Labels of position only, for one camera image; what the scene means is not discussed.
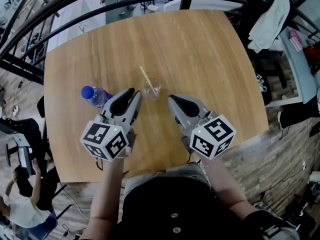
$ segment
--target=plastic water bottle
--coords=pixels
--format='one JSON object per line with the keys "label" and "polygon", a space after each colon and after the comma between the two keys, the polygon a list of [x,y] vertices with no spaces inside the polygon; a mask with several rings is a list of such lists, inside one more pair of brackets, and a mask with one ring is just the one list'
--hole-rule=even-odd
{"label": "plastic water bottle", "polygon": [[112,95],[107,93],[104,89],[88,85],[82,88],[81,96],[91,105],[98,108],[103,108],[106,102],[112,98]]}

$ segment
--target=towel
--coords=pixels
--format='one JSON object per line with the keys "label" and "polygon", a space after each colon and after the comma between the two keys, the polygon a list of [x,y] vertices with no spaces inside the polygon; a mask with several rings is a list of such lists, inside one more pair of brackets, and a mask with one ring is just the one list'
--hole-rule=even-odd
{"label": "towel", "polygon": [[254,24],[248,39],[248,48],[259,53],[269,49],[279,35],[290,11],[289,0],[274,0],[273,4]]}

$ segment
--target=blue bottle cap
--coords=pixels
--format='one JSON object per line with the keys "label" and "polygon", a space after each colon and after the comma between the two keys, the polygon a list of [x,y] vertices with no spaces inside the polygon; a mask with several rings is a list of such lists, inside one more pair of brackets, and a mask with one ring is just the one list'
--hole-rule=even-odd
{"label": "blue bottle cap", "polygon": [[81,90],[81,96],[86,99],[90,100],[95,94],[95,90],[91,86],[84,86]]}

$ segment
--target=blue chair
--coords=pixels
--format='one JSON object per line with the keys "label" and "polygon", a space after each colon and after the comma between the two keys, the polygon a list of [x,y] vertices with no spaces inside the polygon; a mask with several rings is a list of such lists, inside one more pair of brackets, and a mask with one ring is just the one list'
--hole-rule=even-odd
{"label": "blue chair", "polygon": [[[65,184],[61,187],[55,194],[56,197],[67,185]],[[57,227],[58,219],[70,208],[71,204],[69,204],[58,216],[56,216],[55,210],[52,207],[52,212],[49,217],[45,220],[44,223],[39,224],[38,226],[26,228],[28,233],[35,237],[37,240],[44,240],[48,237],[48,235]]]}

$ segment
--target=clear plastic cup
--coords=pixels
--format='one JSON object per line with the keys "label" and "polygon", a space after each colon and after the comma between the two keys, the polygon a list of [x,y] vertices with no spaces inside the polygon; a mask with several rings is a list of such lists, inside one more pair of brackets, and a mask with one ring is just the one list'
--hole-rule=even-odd
{"label": "clear plastic cup", "polygon": [[150,100],[150,101],[155,101],[159,98],[160,95],[160,89],[161,85],[159,83],[158,79],[155,78],[149,78],[154,90],[151,89],[150,85],[148,84],[147,80],[143,82],[143,97]]}

